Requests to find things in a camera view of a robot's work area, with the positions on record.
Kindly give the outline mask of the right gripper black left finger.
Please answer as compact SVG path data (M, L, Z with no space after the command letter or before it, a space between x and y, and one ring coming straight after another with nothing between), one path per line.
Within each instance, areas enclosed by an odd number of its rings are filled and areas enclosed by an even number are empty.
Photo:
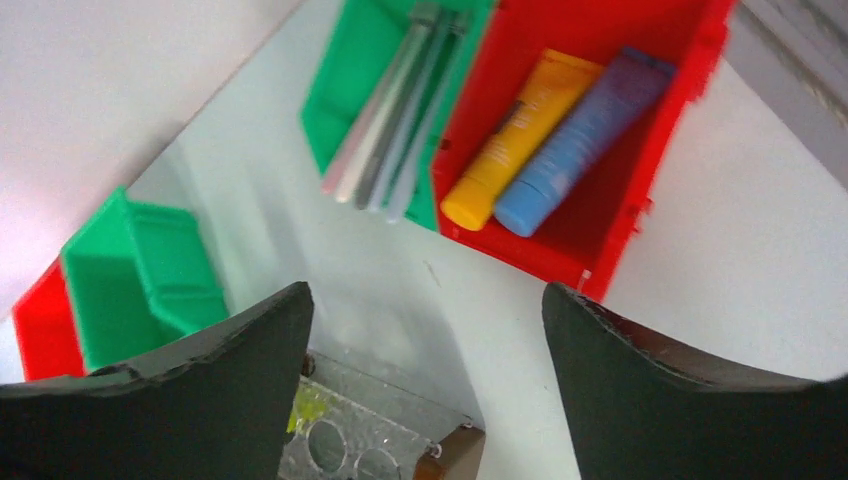
M84 377L1 389L5 479L274 479L306 356L310 287Z

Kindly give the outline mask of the brown ended acrylic rack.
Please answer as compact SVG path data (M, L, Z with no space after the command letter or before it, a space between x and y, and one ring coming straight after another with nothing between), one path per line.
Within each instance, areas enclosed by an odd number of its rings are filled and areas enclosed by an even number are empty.
M308 352L299 386L319 388L327 411L305 433L287 433L279 478L477 478L485 431L408 381L396 369L363 371Z

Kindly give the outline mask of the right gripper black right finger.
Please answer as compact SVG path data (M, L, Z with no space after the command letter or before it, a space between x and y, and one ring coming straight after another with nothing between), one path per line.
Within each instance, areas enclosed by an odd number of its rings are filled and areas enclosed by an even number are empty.
M542 319L585 479L843 479L847 380L734 362L551 283Z

